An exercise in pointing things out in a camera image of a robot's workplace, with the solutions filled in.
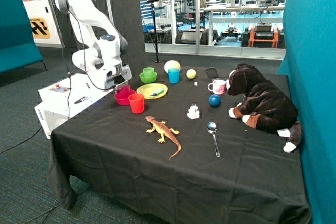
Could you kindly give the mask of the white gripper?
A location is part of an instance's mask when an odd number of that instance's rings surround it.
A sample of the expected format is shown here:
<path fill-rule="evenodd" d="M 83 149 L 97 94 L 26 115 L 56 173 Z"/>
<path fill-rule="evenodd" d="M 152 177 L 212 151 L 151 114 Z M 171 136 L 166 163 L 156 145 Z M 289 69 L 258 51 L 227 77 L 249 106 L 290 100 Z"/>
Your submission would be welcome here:
<path fill-rule="evenodd" d="M 112 75 L 110 71 L 107 74 L 106 80 L 104 82 L 105 90 L 114 90 L 114 93 L 118 93 L 119 90 L 128 84 L 128 81 L 132 79 L 132 72 L 129 65 L 123 65 L 121 67 L 121 72 Z"/>

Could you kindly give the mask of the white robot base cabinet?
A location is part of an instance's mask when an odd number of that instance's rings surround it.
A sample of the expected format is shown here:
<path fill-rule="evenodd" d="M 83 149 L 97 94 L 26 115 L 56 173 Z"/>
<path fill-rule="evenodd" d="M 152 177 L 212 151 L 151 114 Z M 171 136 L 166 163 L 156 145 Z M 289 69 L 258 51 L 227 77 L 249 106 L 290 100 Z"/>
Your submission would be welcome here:
<path fill-rule="evenodd" d="M 85 74 L 75 74 L 38 90 L 42 102 L 35 106 L 36 115 L 47 139 L 51 132 L 113 90 L 96 88 Z M 87 100 L 74 104 L 82 97 Z"/>

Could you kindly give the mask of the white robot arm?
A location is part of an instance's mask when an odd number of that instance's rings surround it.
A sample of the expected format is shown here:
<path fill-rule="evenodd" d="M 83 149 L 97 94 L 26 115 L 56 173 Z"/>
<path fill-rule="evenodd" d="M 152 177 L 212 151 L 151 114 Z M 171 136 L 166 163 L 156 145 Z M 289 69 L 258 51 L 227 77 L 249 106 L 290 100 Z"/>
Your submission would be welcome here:
<path fill-rule="evenodd" d="M 121 59 L 128 43 L 107 15 L 93 0 L 55 0 L 55 4 L 69 15 L 75 38 L 83 46 L 72 55 L 74 65 L 97 89 L 117 91 L 128 84 L 132 72 Z"/>

